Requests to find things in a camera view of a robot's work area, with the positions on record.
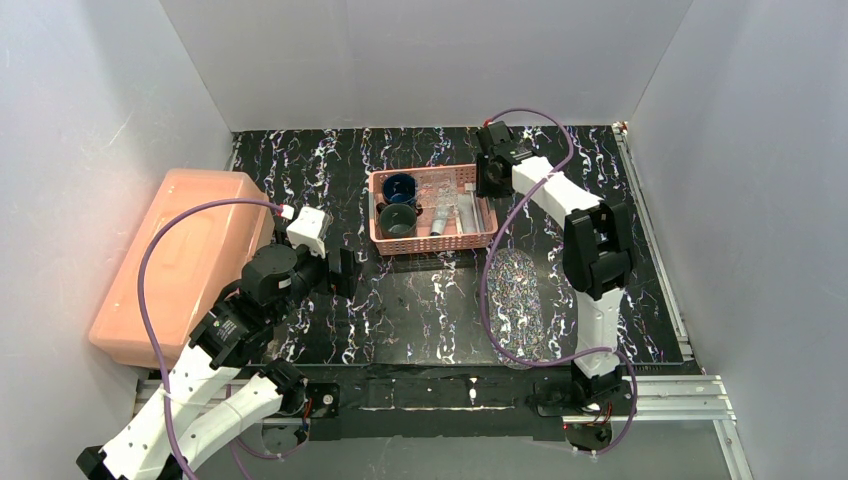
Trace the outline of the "dark green mug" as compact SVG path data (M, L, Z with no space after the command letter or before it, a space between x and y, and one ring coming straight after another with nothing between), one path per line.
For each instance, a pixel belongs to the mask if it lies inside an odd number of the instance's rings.
M414 238L418 234L418 220L423 209L405 203L378 203L376 225L383 239Z

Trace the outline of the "clear textured acrylic holder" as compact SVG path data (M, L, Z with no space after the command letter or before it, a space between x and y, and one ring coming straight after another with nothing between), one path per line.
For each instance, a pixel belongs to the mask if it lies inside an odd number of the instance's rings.
M453 207L458 195L455 173L432 170L416 176L416 201L424 209Z

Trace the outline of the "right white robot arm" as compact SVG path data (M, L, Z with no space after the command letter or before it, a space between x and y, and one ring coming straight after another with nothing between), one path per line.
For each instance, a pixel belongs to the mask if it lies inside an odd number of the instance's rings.
M557 400L574 408L605 403L622 385L618 318L636 265L631 213L566 177L561 166L519 145L502 121L477 131L478 197L515 193L532 201L563 230L563 271L577 300L577 350L567 358L571 384Z

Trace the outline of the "pink perforated plastic basket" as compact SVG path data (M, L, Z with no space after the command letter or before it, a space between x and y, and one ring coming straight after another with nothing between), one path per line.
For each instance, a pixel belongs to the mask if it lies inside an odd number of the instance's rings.
M375 210L378 203L386 203L381 192L383 181L388 176L396 173L407 173L416 179L418 174L432 170L447 170L455 173L459 194L472 193L474 195L479 232L475 234L464 234L462 232L456 204L453 206L444 234L441 236L431 236L430 226L436 208L424 209L416 202L423 209L423 214L418 220L417 236L395 240L383 239L377 229L377 214ZM370 239L375 244L378 252L384 256L485 248L489 245L499 228L498 218L490 202L486 199L476 197L475 190L476 166L473 164L374 171L368 178L368 230Z

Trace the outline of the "clear textured oval tray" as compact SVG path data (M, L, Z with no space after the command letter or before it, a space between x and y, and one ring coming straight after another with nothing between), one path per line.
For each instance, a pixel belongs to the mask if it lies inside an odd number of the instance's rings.
M519 249L497 250L489 270L487 298L491 331L498 344L521 360L541 361L546 334L532 257Z

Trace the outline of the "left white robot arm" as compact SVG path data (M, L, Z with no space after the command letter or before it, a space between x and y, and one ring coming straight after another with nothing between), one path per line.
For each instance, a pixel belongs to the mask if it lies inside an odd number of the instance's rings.
M112 440L85 448L76 465L88 479L183 479L254 422L297 414L310 400L308 380L273 360L219 405L214 394L261 357L274 330L311 293L351 299L361 265L347 247L313 255L305 245L256 251L192 331L175 365Z

